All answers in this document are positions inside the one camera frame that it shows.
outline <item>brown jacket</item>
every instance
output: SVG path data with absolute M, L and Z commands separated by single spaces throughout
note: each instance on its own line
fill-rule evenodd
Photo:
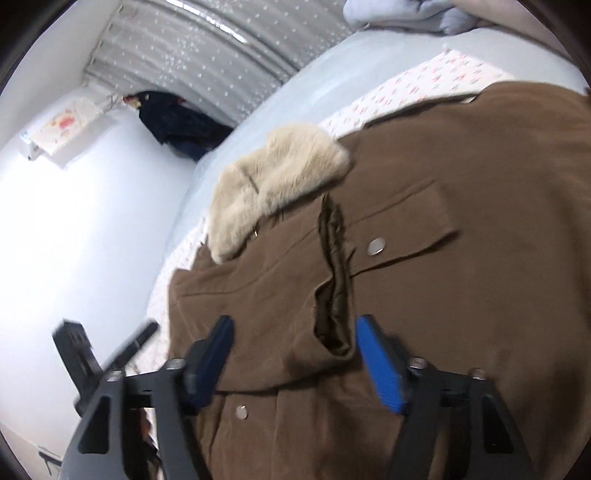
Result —
M 540 478 L 561 480 L 591 436 L 588 100 L 499 83 L 341 143 L 344 181 L 261 222 L 235 260 L 202 248 L 171 283 L 172 356 L 236 320 L 196 429 L 214 480 L 385 477 L 401 419 L 356 352 L 365 313 L 439 369 L 483 368 Z

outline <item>metal button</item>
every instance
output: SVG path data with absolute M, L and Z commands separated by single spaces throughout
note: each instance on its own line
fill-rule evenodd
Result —
M 236 407 L 236 417 L 239 420 L 246 420 L 246 417 L 248 417 L 248 410 L 246 409 L 246 405 L 240 405 L 239 407 Z
M 371 257 L 377 255 L 384 249 L 385 246 L 386 240 L 384 240 L 383 238 L 380 237 L 373 240 L 372 242 L 370 242 L 368 246 L 368 255 L 370 255 Z

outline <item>patterned cloth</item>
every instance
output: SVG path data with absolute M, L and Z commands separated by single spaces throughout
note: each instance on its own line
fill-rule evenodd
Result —
M 339 138 L 361 129 L 370 120 L 413 103 L 461 93 L 478 93 L 492 83 L 512 79 L 508 73 L 478 59 L 459 51 L 446 50 L 432 60 L 386 81 L 327 118 L 320 126 Z M 197 250 L 206 240 L 207 223 L 207 216 L 203 216 L 164 263 L 147 312 L 147 317 L 155 319 L 161 328 L 129 365 L 130 374 L 157 370 L 166 361 L 170 346 L 168 285 L 175 270 L 191 269 Z

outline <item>pocket flap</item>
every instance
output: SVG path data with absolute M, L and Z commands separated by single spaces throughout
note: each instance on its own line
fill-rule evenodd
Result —
M 417 184 L 349 225 L 351 274 L 412 257 L 455 232 L 437 183 Z

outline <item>curtain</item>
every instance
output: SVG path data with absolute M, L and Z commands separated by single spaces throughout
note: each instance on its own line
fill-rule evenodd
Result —
M 166 90 L 241 123 L 351 34 L 345 0 L 124 0 L 92 53 L 91 81 L 121 94 Z

